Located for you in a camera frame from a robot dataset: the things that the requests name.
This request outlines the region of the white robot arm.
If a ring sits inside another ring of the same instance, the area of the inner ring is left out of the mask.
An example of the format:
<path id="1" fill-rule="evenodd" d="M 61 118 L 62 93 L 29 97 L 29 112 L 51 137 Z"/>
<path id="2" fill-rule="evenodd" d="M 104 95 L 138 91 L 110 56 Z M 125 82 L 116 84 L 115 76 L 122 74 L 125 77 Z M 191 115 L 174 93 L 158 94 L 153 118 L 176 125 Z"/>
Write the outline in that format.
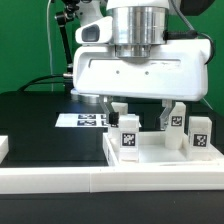
<path id="1" fill-rule="evenodd" d="M 199 15 L 214 0 L 102 0 L 81 3 L 81 27 L 75 39 L 73 83 L 80 94 L 99 96 L 107 122 L 116 126 L 119 113 L 112 96 L 161 99 L 160 128 L 175 102 L 198 101 L 208 91 L 207 64 L 214 57 L 212 39 L 189 26 L 167 29 L 176 14 L 184 20 Z"/>

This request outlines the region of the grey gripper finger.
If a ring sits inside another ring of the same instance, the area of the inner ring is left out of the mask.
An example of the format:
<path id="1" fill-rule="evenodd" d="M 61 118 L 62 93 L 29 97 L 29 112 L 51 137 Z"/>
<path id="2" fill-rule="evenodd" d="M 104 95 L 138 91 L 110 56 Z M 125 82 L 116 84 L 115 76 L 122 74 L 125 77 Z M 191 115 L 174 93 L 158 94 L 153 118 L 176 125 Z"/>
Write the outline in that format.
<path id="1" fill-rule="evenodd" d="M 166 130 L 169 122 L 169 115 L 174 109 L 175 104 L 176 102 L 174 100 L 168 100 L 168 99 L 162 100 L 163 111 L 160 114 L 160 116 L 156 119 L 156 128 L 158 130 L 160 131 Z"/>
<path id="2" fill-rule="evenodd" d="M 119 121 L 119 113 L 116 112 L 112 107 L 112 97 L 100 95 L 99 103 L 106 115 L 106 122 L 109 125 L 116 127 Z"/>

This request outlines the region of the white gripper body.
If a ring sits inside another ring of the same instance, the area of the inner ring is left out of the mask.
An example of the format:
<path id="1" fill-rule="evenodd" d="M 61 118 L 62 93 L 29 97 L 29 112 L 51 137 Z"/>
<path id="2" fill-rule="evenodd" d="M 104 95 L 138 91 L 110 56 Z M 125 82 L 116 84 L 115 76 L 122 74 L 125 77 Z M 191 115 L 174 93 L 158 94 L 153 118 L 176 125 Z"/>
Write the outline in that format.
<path id="1" fill-rule="evenodd" d="M 148 58 L 118 58 L 112 46 L 83 46 L 74 56 L 73 83 L 81 94 L 198 101 L 208 91 L 206 39 L 173 40 Z"/>

